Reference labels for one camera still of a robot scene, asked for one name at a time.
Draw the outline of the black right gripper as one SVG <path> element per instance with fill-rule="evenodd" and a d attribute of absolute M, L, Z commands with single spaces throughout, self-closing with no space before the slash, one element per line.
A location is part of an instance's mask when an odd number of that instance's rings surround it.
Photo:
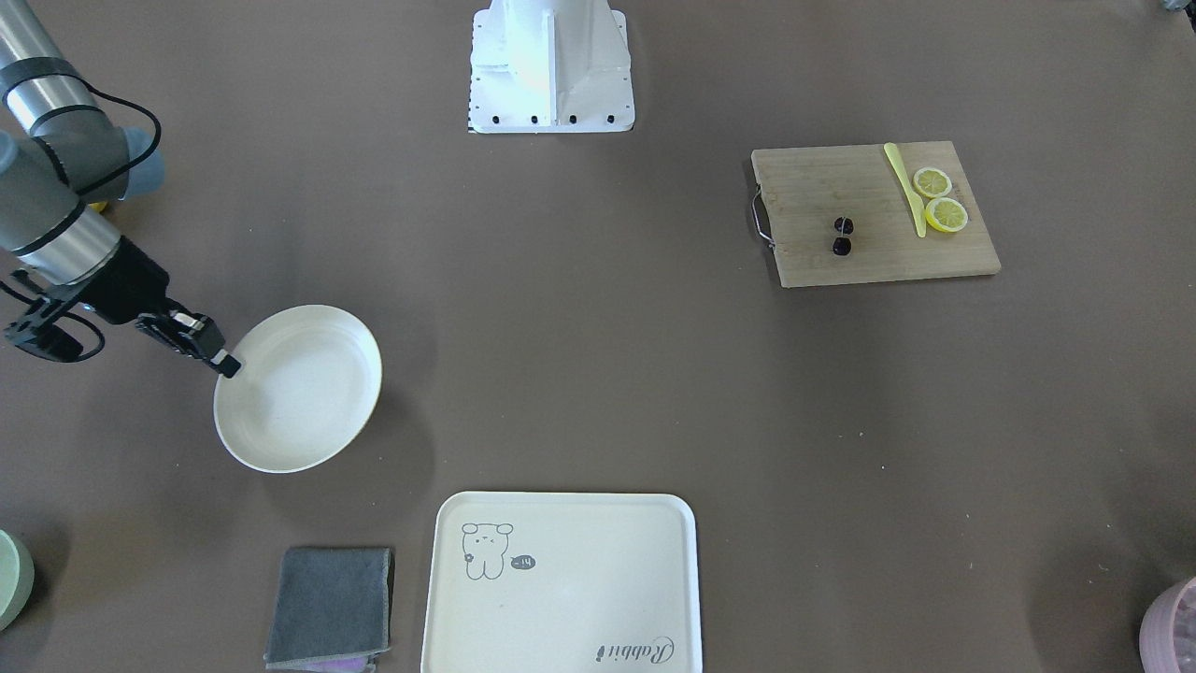
<path fill-rule="evenodd" d="M 225 336 L 216 323 L 167 298 L 167 273 L 126 237 L 98 273 L 77 285 L 51 285 L 42 290 L 28 273 L 13 273 L 13 279 L 37 296 L 26 302 L 24 314 L 5 329 L 4 337 L 33 357 L 65 365 L 94 357 L 106 345 L 103 334 L 71 311 L 86 306 L 104 322 L 135 323 L 138 331 L 183 356 L 210 365 L 222 378 L 233 379 L 242 369 L 242 362 L 225 350 Z M 60 319 L 80 322 L 93 331 L 98 337 L 94 349 L 85 351 L 75 337 L 56 325 Z"/>

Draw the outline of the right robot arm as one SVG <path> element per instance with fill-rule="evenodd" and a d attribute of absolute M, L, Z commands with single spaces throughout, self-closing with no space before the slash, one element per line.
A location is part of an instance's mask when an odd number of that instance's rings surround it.
<path fill-rule="evenodd" d="M 224 378 L 240 363 L 208 316 L 167 296 L 167 273 L 98 206 L 161 186 L 161 129 L 116 126 L 98 106 L 102 91 L 71 65 L 25 1 L 1 5 L 4 106 L 24 136 L 4 134 L 4 251 L 22 268 L 12 279 L 24 312 L 4 336 L 43 361 L 94 357 L 59 320 L 74 308 L 111 324 L 135 323 Z"/>

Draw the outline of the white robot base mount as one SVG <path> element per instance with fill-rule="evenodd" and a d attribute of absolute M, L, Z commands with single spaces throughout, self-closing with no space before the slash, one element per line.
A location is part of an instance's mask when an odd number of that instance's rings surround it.
<path fill-rule="evenodd" d="M 627 18 L 606 1 L 492 1 L 472 17 L 466 129 L 629 131 Z"/>

